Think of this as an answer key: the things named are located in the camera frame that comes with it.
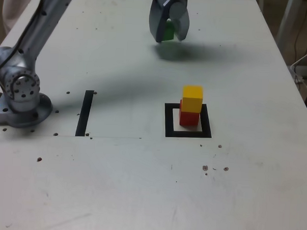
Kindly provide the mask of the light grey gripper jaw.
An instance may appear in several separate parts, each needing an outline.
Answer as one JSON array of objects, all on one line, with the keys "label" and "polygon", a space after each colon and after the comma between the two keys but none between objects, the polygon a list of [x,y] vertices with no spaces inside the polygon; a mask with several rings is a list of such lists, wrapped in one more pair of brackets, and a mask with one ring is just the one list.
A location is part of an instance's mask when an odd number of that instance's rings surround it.
[{"label": "light grey gripper jaw", "polygon": [[178,2],[174,2],[170,7],[169,17],[174,26],[177,39],[180,41],[185,40],[190,23],[187,1],[179,0]]}]

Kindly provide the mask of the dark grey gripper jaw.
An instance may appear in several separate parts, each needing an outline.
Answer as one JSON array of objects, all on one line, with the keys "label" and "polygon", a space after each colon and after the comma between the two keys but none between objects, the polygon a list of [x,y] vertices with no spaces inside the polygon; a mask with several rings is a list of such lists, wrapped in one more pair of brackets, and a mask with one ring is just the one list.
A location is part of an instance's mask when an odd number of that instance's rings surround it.
[{"label": "dark grey gripper jaw", "polygon": [[173,24],[169,21],[169,10],[172,0],[152,0],[149,13],[149,29],[156,42],[172,39]]}]

